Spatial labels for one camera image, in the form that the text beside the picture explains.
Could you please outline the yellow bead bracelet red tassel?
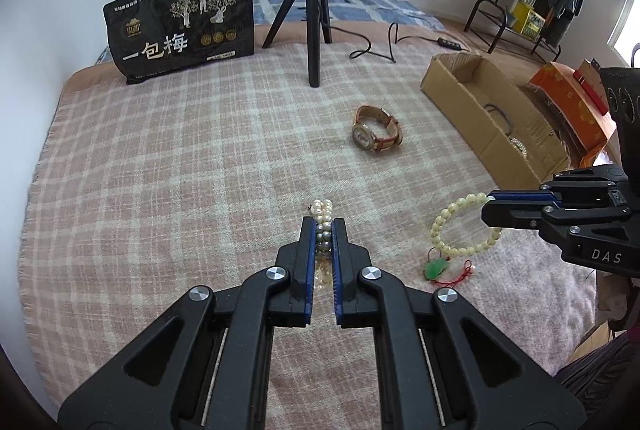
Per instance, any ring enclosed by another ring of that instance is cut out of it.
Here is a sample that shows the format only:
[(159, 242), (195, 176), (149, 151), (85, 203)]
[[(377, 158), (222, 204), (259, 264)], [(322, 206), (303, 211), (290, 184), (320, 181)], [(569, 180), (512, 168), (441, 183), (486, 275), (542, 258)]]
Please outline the yellow bead bracelet red tassel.
[(424, 278), (437, 287), (453, 287), (475, 272), (473, 258), (497, 245), (501, 228), (488, 228), (480, 218), (491, 201), (484, 193), (459, 197), (437, 213), (428, 230), (431, 248), (423, 267)]

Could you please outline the brown leather strap wristwatch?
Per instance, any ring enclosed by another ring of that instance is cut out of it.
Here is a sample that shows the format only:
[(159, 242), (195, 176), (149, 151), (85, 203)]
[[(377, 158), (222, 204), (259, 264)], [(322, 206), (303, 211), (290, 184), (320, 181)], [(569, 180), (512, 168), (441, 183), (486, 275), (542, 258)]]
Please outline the brown leather strap wristwatch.
[(360, 150), (382, 153), (401, 146), (404, 134), (395, 116), (382, 108), (362, 105), (355, 112), (352, 140)]

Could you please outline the open brown cardboard box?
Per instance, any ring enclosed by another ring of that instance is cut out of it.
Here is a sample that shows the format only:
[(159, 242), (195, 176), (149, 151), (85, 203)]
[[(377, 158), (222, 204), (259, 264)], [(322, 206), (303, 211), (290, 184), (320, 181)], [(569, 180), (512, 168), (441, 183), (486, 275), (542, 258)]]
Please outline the open brown cardboard box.
[[(467, 52), (438, 54), (421, 82), (422, 92), (437, 106), (502, 190), (536, 190), (570, 168), (570, 155), (547, 118), (498, 65)], [(500, 107), (514, 130), (488, 114)]]

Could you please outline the orange cloth covered box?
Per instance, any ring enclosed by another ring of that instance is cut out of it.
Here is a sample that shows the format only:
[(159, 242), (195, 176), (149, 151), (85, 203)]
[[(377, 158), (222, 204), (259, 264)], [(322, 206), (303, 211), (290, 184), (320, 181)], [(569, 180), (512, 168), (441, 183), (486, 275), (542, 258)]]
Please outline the orange cloth covered box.
[(616, 131), (603, 94), (574, 69), (550, 62), (521, 89), (546, 114), (570, 146), (574, 167), (594, 164)]

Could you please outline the bright window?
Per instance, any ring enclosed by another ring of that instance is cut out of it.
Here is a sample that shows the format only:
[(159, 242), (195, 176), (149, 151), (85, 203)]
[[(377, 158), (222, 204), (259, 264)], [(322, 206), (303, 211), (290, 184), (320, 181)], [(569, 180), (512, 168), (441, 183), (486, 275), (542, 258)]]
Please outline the bright window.
[(639, 0), (625, 0), (614, 26), (608, 46), (627, 65), (631, 65), (632, 50), (639, 43)]

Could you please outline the yellow box on rack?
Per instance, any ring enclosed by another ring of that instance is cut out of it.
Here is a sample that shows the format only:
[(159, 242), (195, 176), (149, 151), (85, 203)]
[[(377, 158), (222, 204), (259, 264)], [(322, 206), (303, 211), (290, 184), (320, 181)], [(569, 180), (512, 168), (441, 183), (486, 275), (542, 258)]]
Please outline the yellow box on rack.
[(511, 29), (529, 40), (537, 40), (546, 24), (546, 20), (522, 0), (514, 4), (511, 16), (513, 17)]

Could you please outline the pink plaid blanket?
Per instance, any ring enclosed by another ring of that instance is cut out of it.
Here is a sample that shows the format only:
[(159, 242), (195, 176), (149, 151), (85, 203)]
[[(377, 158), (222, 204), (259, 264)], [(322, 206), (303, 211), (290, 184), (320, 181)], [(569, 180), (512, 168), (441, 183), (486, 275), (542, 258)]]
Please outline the pink plaid blanket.
[[(61, 404), (190, 287), (233, 287), (298, 237), (316, 199), (349, 239), (426, 289), (428, 230), (495, 182), (421, 90), (436, 46), (392, 62), (300, 44), (130, 86), (112, 65), (66, 84), (29, 191), (18, 281), (27, 339)], [(352, 140), (362, 105), (395, 116), (382, 153)]]

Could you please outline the stacked boxes on orange cloth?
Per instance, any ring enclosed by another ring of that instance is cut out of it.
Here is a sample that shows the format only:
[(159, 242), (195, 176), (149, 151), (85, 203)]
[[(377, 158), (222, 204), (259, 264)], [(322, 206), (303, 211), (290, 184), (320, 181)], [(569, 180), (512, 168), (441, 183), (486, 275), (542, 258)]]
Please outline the stacked boxes on orange cloth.
[(589, 96), (600, 114), (606, 115), (610, 109), (601, 81), (599, 63), (596, 60), (583, 60), (582, 64), (574, 70), (573, 77)]

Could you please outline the black snack bag gold print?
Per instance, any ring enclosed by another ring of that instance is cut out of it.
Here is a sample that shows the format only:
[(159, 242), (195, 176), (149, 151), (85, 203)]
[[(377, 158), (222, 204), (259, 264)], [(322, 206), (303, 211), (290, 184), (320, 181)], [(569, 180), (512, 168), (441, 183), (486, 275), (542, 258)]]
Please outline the black snack bag gold print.
[(254, 53), (253, 0), (116, 0), (103, 16), (129, 84)]

